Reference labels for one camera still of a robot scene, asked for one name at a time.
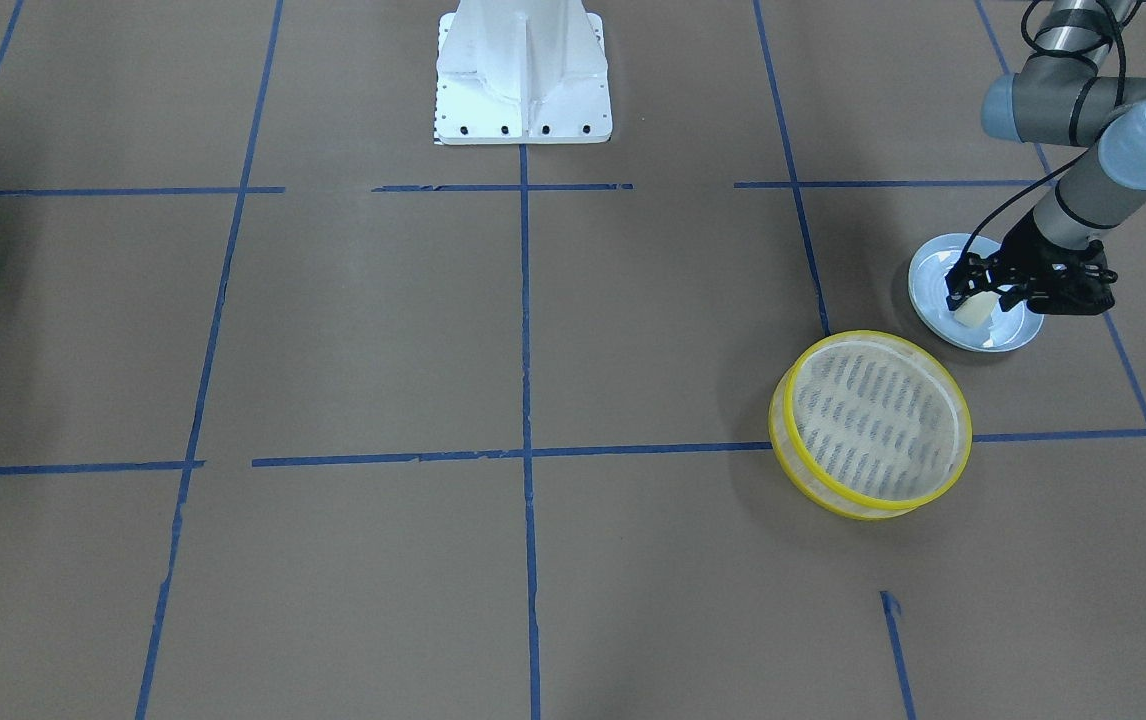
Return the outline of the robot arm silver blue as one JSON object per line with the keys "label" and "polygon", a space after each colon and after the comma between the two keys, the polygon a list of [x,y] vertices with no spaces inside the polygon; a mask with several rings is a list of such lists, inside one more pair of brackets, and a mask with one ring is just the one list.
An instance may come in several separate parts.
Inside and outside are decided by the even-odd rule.
{"label": "robot arm silver blue", "polygon": [[1104,237],[1146,204],[1146,77],[1132,77],[1123,29],[1135,1],[1054,1],[1022,29],[1020,72],[986,91],[989,136],[1080,150],[1049,174],[1049,191],[992,255],[963,246],[945,273],[945,305],[984,296],[1000,310],[1099,315],[1114,306],[1117,274]]}

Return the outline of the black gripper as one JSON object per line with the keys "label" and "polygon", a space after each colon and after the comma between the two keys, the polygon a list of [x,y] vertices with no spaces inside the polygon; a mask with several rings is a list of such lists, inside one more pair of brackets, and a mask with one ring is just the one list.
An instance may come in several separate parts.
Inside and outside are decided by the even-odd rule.
{"label": "black gripper", "polygon": [[945,273],[945,305],[951,313],[983,297],[1002,311],[1029,302],[1033,291],[1054,291],[1080,281],[1080,255],[1050,242],[1031,213],[1026,213],[1000,242],[992,258],[961,252]]}

